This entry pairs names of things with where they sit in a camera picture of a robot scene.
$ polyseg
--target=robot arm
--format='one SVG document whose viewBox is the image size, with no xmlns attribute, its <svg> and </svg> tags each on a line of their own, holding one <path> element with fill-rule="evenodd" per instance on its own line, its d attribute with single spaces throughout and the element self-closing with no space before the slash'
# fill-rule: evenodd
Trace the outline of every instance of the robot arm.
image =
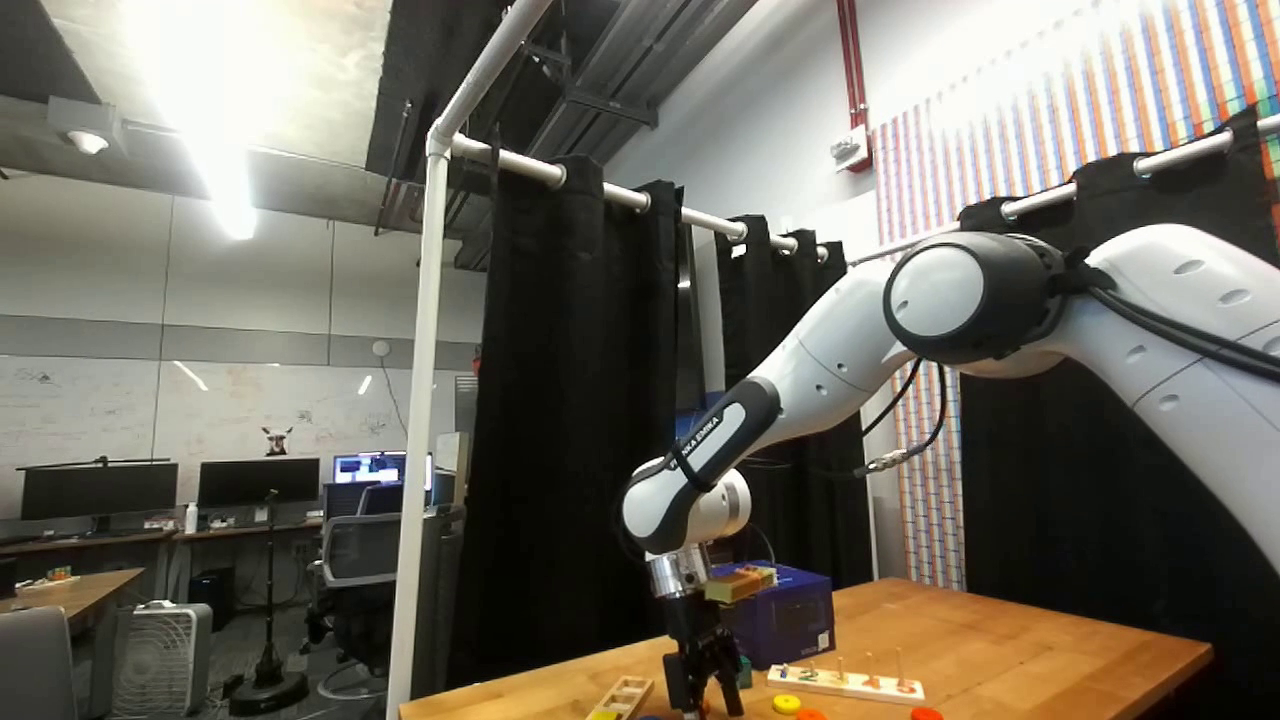
<svg viewBox="0 0 1280 720">
<path fill-rule="evenodd" d="M 1093 367 L 1243 522 L 1280 567 L 1280 374 L 1216 363 L 1139 329 L 1126 299 L 1219 342 L 1280 349 L 1280 281 L 1195 229 L 1107 242 L 1085 267 L 1032 238 L 952 231 L 903 262 L 858 264 L 675 453 L 634 472 L 623 527 L 655 595 L 702 590 L 702 546 L 752 517 L 736 462 L 850 420 L 903 361 L 1028 377 L 1060 356 Z"/>
</svg>

